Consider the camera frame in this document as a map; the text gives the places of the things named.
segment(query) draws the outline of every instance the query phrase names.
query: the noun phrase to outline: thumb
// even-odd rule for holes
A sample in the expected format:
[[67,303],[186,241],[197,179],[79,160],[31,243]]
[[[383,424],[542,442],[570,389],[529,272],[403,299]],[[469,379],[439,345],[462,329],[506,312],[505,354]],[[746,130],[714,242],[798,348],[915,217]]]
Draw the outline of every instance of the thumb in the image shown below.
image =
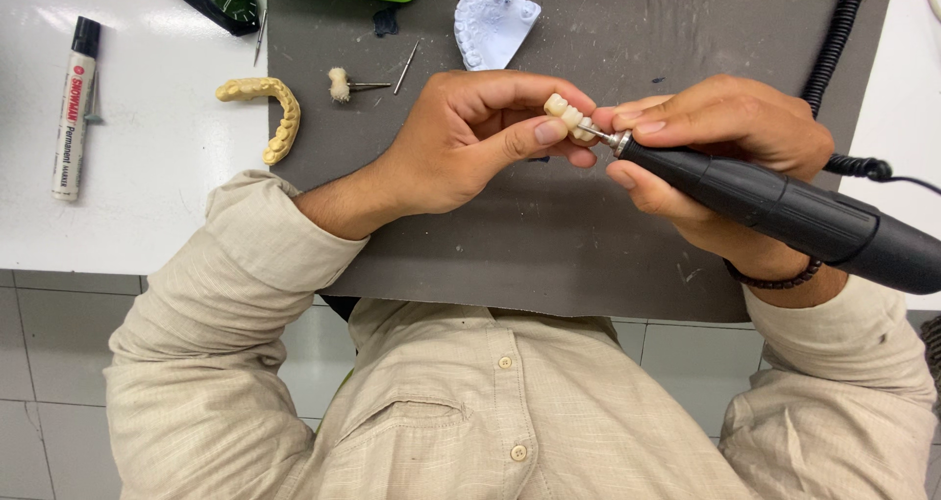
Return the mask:
[[714,214],[686,194],[633,162],[611,162],[605,172],[612,180],[624,186],[637,209],[674,222],[707,221]]
[[559,143],[569,134],[566,123],[552,116],[520,121],[480,142],[495,170]]

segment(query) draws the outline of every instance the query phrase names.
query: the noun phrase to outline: hand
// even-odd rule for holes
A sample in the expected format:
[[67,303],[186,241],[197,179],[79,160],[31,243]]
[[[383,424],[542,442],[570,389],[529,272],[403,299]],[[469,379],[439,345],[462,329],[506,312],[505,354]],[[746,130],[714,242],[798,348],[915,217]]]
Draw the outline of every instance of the hand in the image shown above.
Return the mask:
[[[833,138],[814,121],[806,102],[757,81],[727,75],[711,77],[676,96],[600,108],[591,118],[609,132],[631,130],[641,145],[689,145],[710,154],[742,158],[803,181],[813,179],[833,152]],[[628,189],[638,209],[669,218],[687,241],[728,259],[746,276],[787,279],[808,263],[806,255],[719,216],[636,164],[618,160],[608,165],[607,173]],[[817,293],[814,301],[797,303],[823,302],[821,298],[838,294],[845,281],[845,275],[830,268],[817,275],[840,277],[833,283],[839,288]],[[793,293],[753,292],[779,305],[795,303],[782,301],[782,296]]]
[[594,166],[586,146],[543,104],[558,92],[586,116],[594,102],[567,81],[514,71],[437,73],[391,145],[359,171],[296,198],[327,231],[361,239],[395,218],[450,212],[501,169],[545,155]]

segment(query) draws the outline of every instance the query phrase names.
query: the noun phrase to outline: grey rubber mat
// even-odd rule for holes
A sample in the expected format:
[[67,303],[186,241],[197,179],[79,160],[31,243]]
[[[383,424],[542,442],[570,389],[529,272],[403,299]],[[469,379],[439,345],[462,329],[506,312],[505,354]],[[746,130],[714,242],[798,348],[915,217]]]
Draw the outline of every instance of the grey rubber mat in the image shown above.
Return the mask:
[[[509,68],[571,80],[599,105],[681,90],[714,73],[752,77],[798,95],[836,0],[533,0],[543,11]],[[413,0],[399,34],[372,33],[378,0],[268,0],[268,70],[300,101],[301,128],[273,171],[301,188],[345,175],[393,141],[427,78],[461,69],[456,0]],[[819,120],[847,152],[888,0],[864,0]],[[326,72],[395,83],[417,38],[402,91],[340,105]],[[665,78],[654,84],[652,80]],[[272,133],[281,109],[272,100]],[[549,314],[746,321],[740,287],[719,258],[663,220],[642,215],[604,175],[566,162],[519,163],[475,200],[377,231],[325,292],[466,303]],[[819,179],[836,188],[832,176]]]

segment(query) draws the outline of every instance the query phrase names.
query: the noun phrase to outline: white plaster model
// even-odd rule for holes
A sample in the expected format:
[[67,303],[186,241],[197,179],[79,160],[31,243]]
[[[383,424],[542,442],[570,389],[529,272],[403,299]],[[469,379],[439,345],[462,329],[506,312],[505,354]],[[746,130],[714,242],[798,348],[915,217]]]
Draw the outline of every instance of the white plaster model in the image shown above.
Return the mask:
[[335,101],[347,102],[350,100],[350,87],[347,85],[347,71],[342,68],[330,69],[326,73],[330,78],[330,97]]
[[579,109],[570,105],[569,102],[562,98],[559,94],[552,94],[546,100],[546,104],[543,105],[543,109],[546,111],[546,114],[550,116],[555,116],[561,118],[562,121],[566,122],[566,127],[569,127],[572,137],[577,140],[589,141],[594,137],[592,133],[586,133],[582,129],[578,128],[578,125],[584,125],[596,131],[601,129],[592,123],[591,118],[583,115],[579,112]]
[[461,0],[454,37],[469,71],[506,68],[542,11],[529,0]]

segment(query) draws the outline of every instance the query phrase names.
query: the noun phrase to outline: coiled cable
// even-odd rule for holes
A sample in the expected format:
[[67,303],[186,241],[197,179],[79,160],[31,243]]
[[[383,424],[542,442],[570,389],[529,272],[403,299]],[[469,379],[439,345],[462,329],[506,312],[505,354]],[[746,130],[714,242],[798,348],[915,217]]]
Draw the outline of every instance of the coiled cable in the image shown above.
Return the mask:
[[[830,18],[830,27],[827,29],[826,38],[817,54],[817,61],[814,68],[807,77],[804,90],[801,92],[801,99],[807,101],[810,110],[813,112],[814,119],[817,119],[817,113],[820,104],[823,101],[823,93],[826,91],[830,80],[833,78],[833,72],[837,69],[837,63],[840,61],[843,48],[846,47],[846,41],[850,38],[853,31],[853,23],[856,21],[856,13],[859,11],[859,5],[863,0],[839,0],[837,8]],[[857,158],[845,154],[831,154],[823,170],[848,177],[865,177],[871,181],[911,181],[931,189],[941,195],[941,188],[936,185],[921,181],[913,177],[896,177],[892,175],[892,167],[885,160],[878,158]]]

